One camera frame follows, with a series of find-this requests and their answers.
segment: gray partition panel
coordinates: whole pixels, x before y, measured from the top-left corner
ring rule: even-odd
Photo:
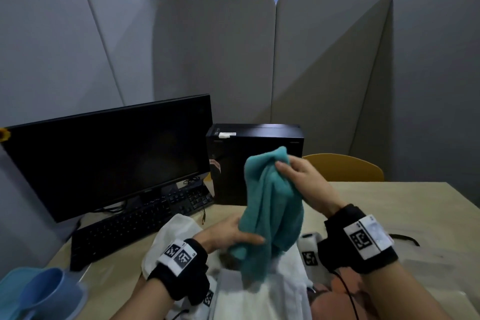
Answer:
[[[272,122],[304,154],[348,154],[391,0],[279,0]]]
[[[0,127],[122,106],[87,0],[0,6]],[[1,147],[0,192],[0,278],[44,266],[75,223],[55,224]]]
[[[479,21],[479,0],[393,0],[391,73],[372,76],[351,152],[376,163],[378,145],[391,180],[446,181],[477,205]]]
[[[270,122],[274,0],[89,2],[127,105],[210,93],[214,122]]]

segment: yellow clip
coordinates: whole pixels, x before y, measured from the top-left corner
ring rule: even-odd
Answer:
[[[0,128],[0,143],[8,141],[10,136],[11,136],[11,133],[7,128]]]

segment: left hand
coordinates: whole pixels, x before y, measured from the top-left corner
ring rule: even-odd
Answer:
[[[201,244],[208,254],[215,250],[226,249],[237,243],[260,245],[265,238],[250,232],[239,230],[241,214],[233,214],[196,234],[193,238]]]

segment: black wrist band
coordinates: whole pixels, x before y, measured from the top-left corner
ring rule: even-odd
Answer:
[[[175,301],[181,300],[188,296],[190,304],[198,305],[208,294],[210,282],[208,281],[207,272],[207,252],[205,249],[193,238],[184,240],[191,249],[195,251],[195,256],[186,256],[188,262],[178,275],[165,264],[157,262],[157,266],[148,276],[148,280],[156,278],[160,280],[170,294],[170,297]],[[185,255],[181,252],[176,243],[172,243],[165,250],[164,254],[171,258]]]
[[[340,267],[351,267],[359,274],[368,274],[399,259],[391,246],[368,259],[363,259],[344,228],[365,216],[362,210],[349,204],[325,222],[328,237],[317,246],[320,262],[328,271],[332,272]]]

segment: hand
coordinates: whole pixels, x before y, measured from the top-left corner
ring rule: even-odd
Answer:
[[[201,244],[208,254],[215,250],[226,249],[237,243],[260,245],[265,238],[250,232],[239,230],[241,215],[234,214],[196,234],[193,238]]]
[[[293,182],[312,208],[329,218],[347,205],[309,161],[290,155],[288,158],[291,166],[277,161],[275,167],[279,173]]]

